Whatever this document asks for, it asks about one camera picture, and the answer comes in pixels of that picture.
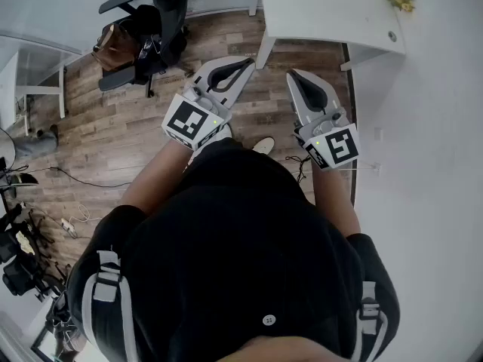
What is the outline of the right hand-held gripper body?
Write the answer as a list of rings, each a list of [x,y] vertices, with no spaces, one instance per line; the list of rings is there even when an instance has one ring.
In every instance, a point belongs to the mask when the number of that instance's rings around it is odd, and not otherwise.
[[[357,127],[349,123],[344,108],[296,127],[294,136],[321,170],[337,169],[359,156]]]

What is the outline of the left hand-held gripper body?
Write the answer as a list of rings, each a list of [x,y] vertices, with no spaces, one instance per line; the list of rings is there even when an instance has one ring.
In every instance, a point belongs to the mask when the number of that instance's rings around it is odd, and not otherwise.
[[[231,117],[221,102],[195,84],[188,84],[171,101],[162,128],[171,139],[195,152],[219,133]]]

